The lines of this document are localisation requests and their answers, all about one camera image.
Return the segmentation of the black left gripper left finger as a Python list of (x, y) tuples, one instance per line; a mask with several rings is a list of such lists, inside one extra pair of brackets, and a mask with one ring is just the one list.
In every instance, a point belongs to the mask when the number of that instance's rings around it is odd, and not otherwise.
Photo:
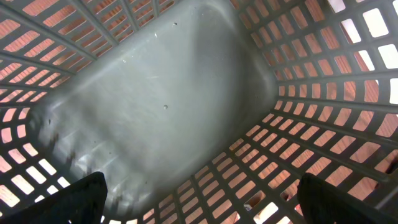
[(100, 223), (107, 194), (104, 174), (94, 172), (1, 223)]

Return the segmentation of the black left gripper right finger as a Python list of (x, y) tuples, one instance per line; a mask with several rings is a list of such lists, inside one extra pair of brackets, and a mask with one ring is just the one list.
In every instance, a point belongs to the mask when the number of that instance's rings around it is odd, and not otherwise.
[(300, 179), (297, 198), (307, 223), (397, 223), (396, 218), (366, 205), (311, 173)]

